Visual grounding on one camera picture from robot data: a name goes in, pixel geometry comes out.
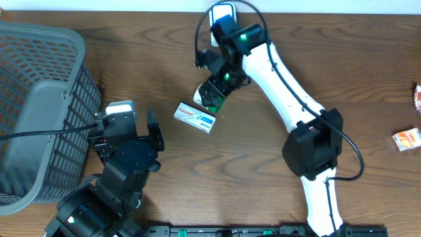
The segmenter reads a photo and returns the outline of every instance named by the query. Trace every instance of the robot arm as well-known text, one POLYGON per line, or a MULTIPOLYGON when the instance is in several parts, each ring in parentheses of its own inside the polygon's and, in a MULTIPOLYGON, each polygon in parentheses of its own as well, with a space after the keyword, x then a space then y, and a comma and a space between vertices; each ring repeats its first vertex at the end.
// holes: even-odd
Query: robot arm
MULTIPOLYGON (((255 24, 240 29, 230 16, 219 19, 211 28, 222 56, 206 50, 199 54, 198 66, 205 66, 212 76, 200 87, 206 107, 220 107, 246 78, 252 78, 268 96, 285 123, 289 137, 283 155, 290 169, 301 178, 309 209, 308 223, 318 236, 334 233, 325 181, 336 173, 341 137, 304 110, 272 68, 264 32, 255 24)), ((342 117, 336 109, 325 111, 306 93, 281 61, 275 46, 270 46, 278 70, 293 91, 318 115, 342 129, 342 117)), ((343 224, 337 210, 333 180, 330 199, 336 230, 343 224)))

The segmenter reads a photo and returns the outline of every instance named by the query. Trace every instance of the cable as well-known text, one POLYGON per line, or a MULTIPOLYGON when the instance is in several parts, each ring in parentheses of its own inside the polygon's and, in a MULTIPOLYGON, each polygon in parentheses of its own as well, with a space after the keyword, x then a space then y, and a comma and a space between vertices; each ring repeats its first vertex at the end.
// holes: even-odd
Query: cable
MULTIPOLYGON (((208 15, 209 11, 212 10, 212 8, 215 5, 227 2, 229 0, 223 0, 223 1, 219 1, 215 4, 213 4, 201 17, 197 28, 196 28, 196 34, 195 34, 195 56, 196 56, 196 61, 195 61, 195 65, 197 66, 201 66, 201 62, 199 60, 199 51, 197 49, 197 38, 199 35, 199 29, 200 26, 202 25, 202 21, 205 19, 205 17, 208 15)), ((326 185, 326 191, 328 193, 328 204, 329 204, 329 211, 330 211, 330 218, 332 220, 332 225, 334 227, 334 235, 336 235, 336 226, 335 226, 335 221, 334 221, 334 215, 333 215, 333 211, 332 211, 332 202, 330 200, 330 191, 329 191, 329 181, 331 180, 340 180, 340 181, 354 181, 359 179, 363 172, 364 172, 364 168, 365 168, 365 164, 364 164, 364 159, 362 158, 362 154, 360 152, 360 150, 358 149, 357 145, 355 145, 355 143, 346 135, 344 134, 342 131, 340 131, 339 129, 337 129, 335 127, 335 125, 333 125, 330 121, 326 120, 325 118, 321 117, 319 114, 317 114, 316 112, 314 112, 312 109, 310 109, 307 104, 301 100, 301 98, 294 92, 294 90, 289 86, 289 84, 285 81, 285 78, 281 75, 281 73, 278 70, 278 67, 276 66, 276 63, 274 62, 273 58, 272 58, 272 53, 270 51, 270 45, 272 44, 272 42, 270 41, 270 37, 269 37, 269 31, 268 31, 268 27, 266 25, 266 21, 264 20, 264 17, 262 15, 262 13, 252 4, 242 1, 242 0, 231 0, 231 1, 236 1, 236 2, 240 2, 240 3, 244 3, 246 5, 248 5, 249 7, 251 7, 253 10, 256 11, 257 15, 259 16, 259 18, 262 20, 263 23, 263 28, 264 28, 264 36, 266 39, 266 45, 267 45, 267 50, 268 50, 268 56, 269 56, 269 60, 270 63, 272 65, 272 68, 274 69, 274 71, 276 72, 276 74, 278 75, 278 77, 280 78, 280 80, 282 81, 282 83, 285 85, 285 87, 289 90, 289 92, 292 94, 292 96, 298 101, 298 103, 303 106, 303 109, 307 110, 311 115, 313 115, 316 119, 318 119, 320 122, 324 123, 328 128, 332 129, 333 131, 337 132, 339 135, 341 135, 341 137, 343 139, 345 139, 345 141, 348 142, 348 144, 353 148, 353 150, 355 151, 355 153, 357 154, 357 157, 359 159, 360 162, 360 171, 357 175, 353 176, 353 177, 328 177, 325 180, 325 185, 326 185)))
POLYGON ((98 124, 91 124, 91 125, 83 126, 83 127, 80 127, 80 128, 73 128, 73 129, 67 129, 67 130, 18 132, 18 133, 14 133, 14 134, 0 136, 0 141, 8 140, 8 139, 11 139, 11 138, 20 138, 20 137, 24 137, 24 136, 55 135, 55 134, 67 134, 67 133, 72 133, 72 132, 81 132, 81 131, 84 131, 84 130, 95 128, 96 126, 98 126, 98 124))

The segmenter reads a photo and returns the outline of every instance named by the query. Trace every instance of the wooden table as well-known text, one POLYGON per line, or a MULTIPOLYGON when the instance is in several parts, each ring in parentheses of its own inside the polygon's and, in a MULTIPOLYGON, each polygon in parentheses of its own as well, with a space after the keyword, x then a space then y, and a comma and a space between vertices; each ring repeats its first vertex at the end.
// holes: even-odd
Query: wooden table
MULTIPOLYGON (((131 99, 138 132, 153 110, 165 138, 162 168, 145 188, 142 223, 278 225, 305 222, 298 177, 282 158, 287 132, 256 84, 229 96, 210 134, 172 117, 210 72, 193 66, 199 13, 5 12, 2 19, 71 28, 87 45, 86 62, 103 101, 131 99)), ((399 152, 395 132, 421 128, 412 93, 421 83, 421 16, 265 14, 281 58, 304 89, 336 107, 366 162, 356 182, 338 182, 343 219, 384 224, 390 236, 421 231, 421 149, 399 152)), ((240 14, 239 23, 258 22, 240 14)), ((207 22, 200 48, 210 47, 207 22)), ((338 175, 359 170, 344 142, 338 175)), ((85 175, 101 172, 91 152, 85 175)), ((0 218, 0 235, 43 236, 56 204, 0 218)))

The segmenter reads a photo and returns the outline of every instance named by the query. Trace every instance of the plastic basket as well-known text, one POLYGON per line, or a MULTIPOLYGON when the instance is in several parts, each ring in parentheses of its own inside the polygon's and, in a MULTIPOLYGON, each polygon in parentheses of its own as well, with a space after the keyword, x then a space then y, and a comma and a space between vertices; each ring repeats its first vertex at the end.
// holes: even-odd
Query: plastic basket
MULTIPOLYGON (((92 124, 101 96, 84 56, 72 30, 0 21, 0 135, 92 124)), ((0 142, 0 215, 75 188, 88 132, 0 142)))

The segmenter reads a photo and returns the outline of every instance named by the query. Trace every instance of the red and white wrapper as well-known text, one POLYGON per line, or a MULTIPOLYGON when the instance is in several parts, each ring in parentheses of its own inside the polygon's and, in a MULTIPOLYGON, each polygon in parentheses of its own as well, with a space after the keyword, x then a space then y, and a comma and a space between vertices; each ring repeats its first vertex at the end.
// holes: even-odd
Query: red and white wrapper
POLYGON ((418 111, 418 114, 421 116, 421 86, 416 85, 414 92, 414 104, 415 108, 418 111))

